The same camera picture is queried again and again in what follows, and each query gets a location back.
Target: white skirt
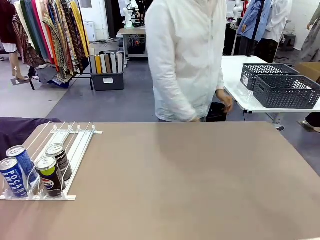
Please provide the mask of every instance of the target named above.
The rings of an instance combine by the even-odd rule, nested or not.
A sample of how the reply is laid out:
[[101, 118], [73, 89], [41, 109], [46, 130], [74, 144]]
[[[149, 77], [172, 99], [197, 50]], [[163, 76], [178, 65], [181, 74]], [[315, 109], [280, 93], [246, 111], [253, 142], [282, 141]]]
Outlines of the white skirt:
[[2, 45], [7, 53], [15, 53], [18, 50], [14, 43], [2, 43]]

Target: purple cloth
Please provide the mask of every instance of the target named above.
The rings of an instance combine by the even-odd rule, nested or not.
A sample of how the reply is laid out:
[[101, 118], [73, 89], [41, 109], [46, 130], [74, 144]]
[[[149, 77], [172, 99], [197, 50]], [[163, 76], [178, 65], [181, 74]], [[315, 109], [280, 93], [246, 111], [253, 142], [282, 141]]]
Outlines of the purple cloth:
[[57, 118], [0, 117], [0, 161], [7, 157], [9, 148], [22, 145], [38, 126], [50, 121], [61, 123]]

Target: black can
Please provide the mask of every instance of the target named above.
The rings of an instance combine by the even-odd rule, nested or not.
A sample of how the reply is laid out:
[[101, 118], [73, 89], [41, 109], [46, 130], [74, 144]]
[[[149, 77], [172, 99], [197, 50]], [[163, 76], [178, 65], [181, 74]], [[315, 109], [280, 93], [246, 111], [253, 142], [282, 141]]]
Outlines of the black can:
[[62, 174], [56, 158], [49, 155], [43, 156], [36, 160], [34, 164], [49, 196], [51, 198], [59, 198], [62, 189], [65, 189], [66, 185], [62, 181]]
[[64, 175], [63, 179], [65, 181], [69, 180], [72, 175], [72, 169], [69, 165], [70, 162], [68, 160], [64, 146], [60, 143], [52, 144], [45, 150], [45, 154], [55, 157], [59, 164], [62, 176]]

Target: basket handle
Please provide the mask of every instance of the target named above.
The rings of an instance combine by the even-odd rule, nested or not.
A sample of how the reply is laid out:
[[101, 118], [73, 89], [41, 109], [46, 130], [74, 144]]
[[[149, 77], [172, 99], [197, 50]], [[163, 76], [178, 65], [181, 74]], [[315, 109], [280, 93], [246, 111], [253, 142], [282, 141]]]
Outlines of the basket handle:
[[259, 84], [258, 87], [260, 88], [260, 90], [261, 90], [262, 92], [265, 92], [265, 88], [262, 87], [261, 84]]

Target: person in blue shirt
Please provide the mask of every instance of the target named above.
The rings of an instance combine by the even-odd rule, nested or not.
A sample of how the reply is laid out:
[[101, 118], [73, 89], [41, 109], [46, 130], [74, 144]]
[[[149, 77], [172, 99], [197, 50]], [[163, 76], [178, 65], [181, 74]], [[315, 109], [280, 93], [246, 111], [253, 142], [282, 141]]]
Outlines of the person in blue shirt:
[[[239, 55], [250, 54], [250, 52], [247, 51], [249, 48], [249, 43], [253, 38], [261, 2], [262, 0], [251, 0], [251, 3], [247, 11], [245, 12], [242, 22], [238, 28], [237, 34], [242, 36], [239, 47]], [[268, 17], [271, 10], [271, 2], [272, 0], [265, 0], [264, 2], [260, 24], [255, 36], [255, 44], [257, 44], [265, 34], [268, 23]]]

